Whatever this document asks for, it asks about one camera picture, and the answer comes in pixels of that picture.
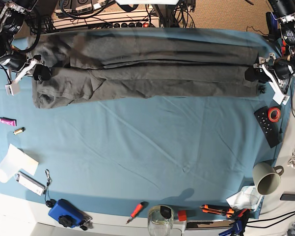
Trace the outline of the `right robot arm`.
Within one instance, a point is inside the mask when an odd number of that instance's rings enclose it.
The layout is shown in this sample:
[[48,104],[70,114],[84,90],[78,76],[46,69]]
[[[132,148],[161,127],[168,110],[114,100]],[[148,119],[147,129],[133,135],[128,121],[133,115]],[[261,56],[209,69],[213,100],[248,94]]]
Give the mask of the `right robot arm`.
[[[19,81],[25,76],[36,81],[51,78],[51,71],[40,55],[33,58],[27,56],[38,45],[41,35],[41,16],[36,4],[36,0],[10,0],[4,3],[0,11],[0,69],[7,76],[5,89],[8,95],[14,96],[20,92]],[[38,23],[36,39],[29,48],[20,50],[12,42],[31,12],[35,13]]]

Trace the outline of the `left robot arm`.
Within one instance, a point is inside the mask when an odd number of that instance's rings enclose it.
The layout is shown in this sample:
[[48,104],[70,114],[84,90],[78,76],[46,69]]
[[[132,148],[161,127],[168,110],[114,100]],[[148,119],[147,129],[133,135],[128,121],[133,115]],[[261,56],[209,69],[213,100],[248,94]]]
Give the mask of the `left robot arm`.
[[273,100],[286,105],[295,76],[295,0],[267,0],[266,3],[271,10],[268,24],[276,26],[276,29],[269,27],[269,30],[282,40],[281,57],[270,53],[267,58],[259,57],[253,67],[268,77],[266,81],[274,91]]

